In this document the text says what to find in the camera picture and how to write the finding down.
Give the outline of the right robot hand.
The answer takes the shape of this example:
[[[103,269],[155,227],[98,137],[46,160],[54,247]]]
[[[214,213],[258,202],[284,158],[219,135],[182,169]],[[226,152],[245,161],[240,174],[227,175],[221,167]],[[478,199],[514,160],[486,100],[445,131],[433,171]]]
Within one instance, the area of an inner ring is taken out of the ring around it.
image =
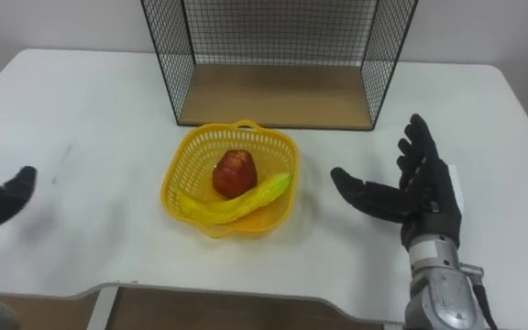
[[[401,244],[406,249],[422,235],[446,237],[459,247],[462,214],[449,167],[420,115],[411,116],[404,134],[398,141],[401,177],[397,187],[363,181],[340,167],[331,169],[332,181],[355,209],[400,224]]]

